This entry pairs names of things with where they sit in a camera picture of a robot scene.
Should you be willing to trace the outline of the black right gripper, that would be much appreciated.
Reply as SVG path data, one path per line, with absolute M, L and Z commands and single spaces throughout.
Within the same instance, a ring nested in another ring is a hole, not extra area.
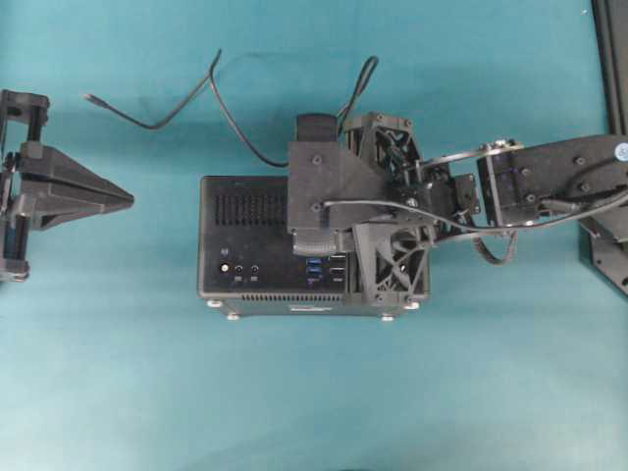
M 351 253 L 345 302 L 362 307 L 416 307 L 431 291 L 429 252 L 438 219 L 431 183 L 410 120 L 370 112 L 351 119 L 344 131 L 342 211 L 347 231 L 293 229 L 293 253 Z M 333 142 L 338 118 L 323 113 L 296 117 L 295 139 Z

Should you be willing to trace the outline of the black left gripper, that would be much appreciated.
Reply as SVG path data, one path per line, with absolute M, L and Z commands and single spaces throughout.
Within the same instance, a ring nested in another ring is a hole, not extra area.
M 1 91 L 1 282 L 24 282 L 29 229 L 46 231 L 61 224 L 129 209 L 133 196 L 99 177 L 54 147 L 41 144 L 48 120 L 49 99 L 44 95 Z M 9 123 L 27 127 L 20 152 L 6 152 Z M 75 195 L 22 194 L 21 174 L 37 181 L 88 190 Z

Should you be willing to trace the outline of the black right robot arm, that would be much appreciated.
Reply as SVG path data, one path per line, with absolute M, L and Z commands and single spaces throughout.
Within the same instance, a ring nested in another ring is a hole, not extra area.
M 347 255 L 350 301 L 414 309 L 430 293 L 430 251 L 471 241 L 493 265 L 521 232 L 575 221 L 592 265 L 627 287 L 627 139 L 602 134 L 527 147 L 497 140 L 425 159 L 411 121 L 301 115 L 288 147 L 288 231 L 303 256 Z

